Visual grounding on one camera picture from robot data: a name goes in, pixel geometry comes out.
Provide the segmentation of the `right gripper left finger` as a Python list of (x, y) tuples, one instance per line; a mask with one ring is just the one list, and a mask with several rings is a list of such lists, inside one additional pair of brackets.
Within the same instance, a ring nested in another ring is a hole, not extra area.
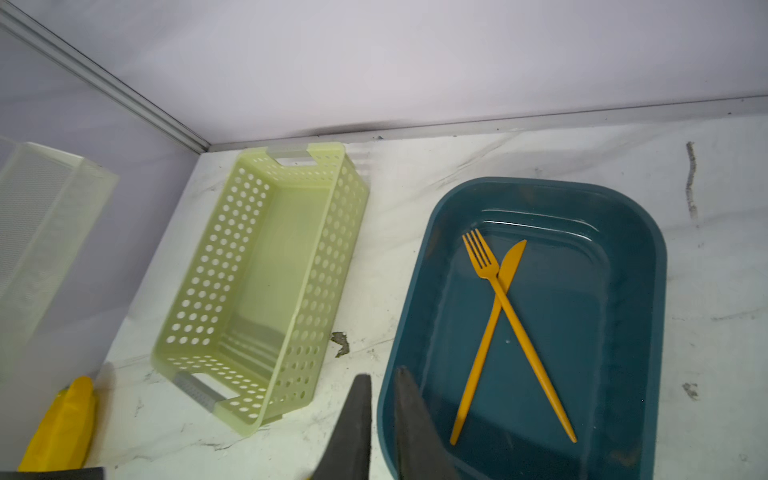
[(357, 375), (318, 466), (313, 480), (368, 480), (372, 430), (372, 382), (368, 374)]

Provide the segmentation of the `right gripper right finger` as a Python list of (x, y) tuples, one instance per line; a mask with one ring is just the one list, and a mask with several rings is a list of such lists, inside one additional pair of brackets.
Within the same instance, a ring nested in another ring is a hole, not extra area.
[(395, 440), (398, 479), (459, 478), (406, 367), (395, 373)]

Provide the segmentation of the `light green plastic basket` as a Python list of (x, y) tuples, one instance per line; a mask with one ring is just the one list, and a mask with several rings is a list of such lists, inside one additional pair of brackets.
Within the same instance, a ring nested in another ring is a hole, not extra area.
[(369, 190), (338, 142), (236, 158), (151, 355), (235, 432), (308, 405)]

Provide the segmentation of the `yellow banana toy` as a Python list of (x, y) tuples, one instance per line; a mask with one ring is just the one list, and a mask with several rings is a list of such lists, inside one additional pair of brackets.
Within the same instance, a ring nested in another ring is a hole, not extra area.
[(53, 472), (84, 466), (94, 431), (97, 396), (90, 377), (79, 377), (59, 392), (18, 467), (20, 472)]

